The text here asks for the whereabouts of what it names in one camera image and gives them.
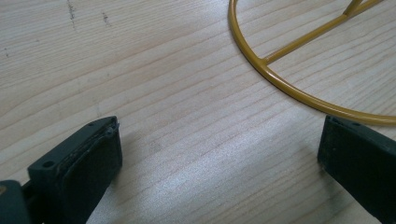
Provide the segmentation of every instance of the screw hole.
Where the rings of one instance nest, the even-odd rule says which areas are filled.
[[[106,137],[112,137],[114,135],[114,130],[112,128],[108,128],[105,132]]]
[[[55,162],[53,161],[46,161],[43,163],[43,167],[45,168],[50,168],[51,166],[53,166],[53,164],[55,164]]]

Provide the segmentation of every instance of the dark green plastic part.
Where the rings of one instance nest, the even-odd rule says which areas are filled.
[[[116,117],[85,125],[28,168],[46,223],[85,223],[122,166]]]
[[[396,223],[396,142],[359,123],[328,116],[318,162],[369,213]]]
[[[15,180],[0,181],[0,223],[31,223],[21,185]]]

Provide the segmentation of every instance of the yellow metal rod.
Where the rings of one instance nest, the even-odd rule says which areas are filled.
[[[343,14],[347,16],[351,15],[355,11],[355,9],[361,4],[362,1],[363,0],[353,0]]]
[[[355,9],[355,11],[350,15],[350,17],[357,16],[357,15],[361,14],[363,11],[369,9],[370,7],[377,5],[378,3],[382,2],[382,1],[383,0],[369,0],[365,3],[362,3]]]
[[[340,25],[341,23],[349,20],[350,18],[357,16],[358,14],[362,13],[363,11],[367,10],[368,8],[378,4],[381,2],[381,0],[369,0],[361,5],[358,5],[357,7],[353,6],[352,9],[352,14],[345,15],[342,14],[341,16],[335,18],[332,21],[329,21],[325,23],[324,25],[319,26],[317,29],[309,32],[306,35],[301,36],[300,38],[292,41],[288,45],[282,47],[281,49],[278,49],[277,51],[271,53],[270,55],[266,56],[265,58],[262,59],[262,61],[266,64],[270,64],[275,62],[276,60],[284,57],[285,55],[288,55],[289,53],[297,50],[299,47],[309,43],[310,41],[318,38],[319,36],[329,32],[336,26]]]
[[[363,12],[365,9],[369,8],[368,6],[373,6],[375,2],[378,3],[380,1],[371,1],[371,3],[367,5],[361,4],[358,8],[355,9],[353,14],[357,15],[359,14],[358,12]],[[289,84],[285,79],[280,77],[273,70],[271,70],[267,66],[267,64],[262,61],[262,59],[257,57],[257,55],[253,52],[251,47],[248,45],[246,39],[242,35],[242,32],[238,25],[238,19],[236,18],[236,0],[230,0],[229,22],[235,42],[241,49],[243,54],[246,56],[248,61],[256,68],[258,72],[260,72],[260,74],[262,74],[263,77],[265,77],[268,81],[273,83],[276,87],[278,87],[280,90],[282,90],[292,98],[324,113],[335,115],[337,117],[352,119],[356,120],[357,122],[367,124],[396,126],[396,117],[394,116],[368,114],[344,108],[339,105],[330,104],[328,102],[320,100],[319,98],[316,98],[315,96],[312,96],[304,91],[297,89],[293,85]]]
[[[337,18],[335,18],[332,21],[327,22],[326,24],[318,27],[317,29],[309,32],[306,35],[301,36],[300,38],[292,41],[288,45],[284,46],[281,49],[278,49],[277,51],[271,53],[270,55],[266,56],[263,61],[266,64],[270,64],[275,62],[276,60],[284,57],[285,55],[288,55],[289,53],[297,50],[299,47],[309,43],[310,41],[318,38],[319,36],[325,34],[326,32],[329,32],[331,29],[335,28],[339,24],[345,22],[348,20],[348,16],[346,15],[341,15]]]

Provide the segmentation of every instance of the wooden table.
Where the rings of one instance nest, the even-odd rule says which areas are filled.
[[[244,0],[261,56],[348,0]],[[325,115],[263,79],[227,0],[0,2],[0,178],[91,120],[118,116],[123,167],[89,223],[377,223],[316,155]],[[396,115],[396,1],[271,65],[321,99]],[[373,127],[396,139],[396,129]]]

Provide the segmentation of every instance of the yellow metal ring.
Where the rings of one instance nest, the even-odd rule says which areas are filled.
[[[366,124],[374,124],[374,125],[396,125],[396,117],[394,116],[382,116],[382,115],[374,115],[363,113],[360,111],[355,111],[347,108],[343,108],[338,105],[333,105],[328,102],[322,101],[319,98],[316,98],[304,91],[301,91],[294,87],[293,85],[289,84],[285,79],[278,76],[274,71],[272,71],[268,67],[268,63],[274,62],[275,60],[283,57],[284,55],[292,52],[293,50],[297,49],[304,43],[307,43],[309,40],[312,40],[319,35],[324,34],[325,32],[331,30],[336,25],[348,20],[350,17],[355,16],[365,9],[367,9],[369,4],[376,4],[380,1],[368,1],[369,4],[356,4],[357,1],[352,1],[352,7],[346,10],[346,12],[341,15],[340,17],[336,18],[333,21],[326,23],[325,25],[319,27],[317,30],[309,33],[308,35],[302,36],[296,41],[293,41],[285,48],[279,50],[276,54],[272,54],[266,58],[259,58],[253,50],[248,45],[247,41],[242,35],[242,32],[238,25],[238,20],[236,18],[236,0],[230,0],[229,5],[229,23],[231,26],[231,31],[233,33],[233,37],[235,39],[236,44],[242,51],[242,53],[246,56],[248,61],[254,66],[254,68],[262,74],[268,81],[270,81],[273,85],[277,88],[285,92],[287,95],[291,96],[292,98],[300,101],[303,104],[309,105],[319,111],[324,113],[334,115],[337,117],[355,120],[357,122],[362,122]]]

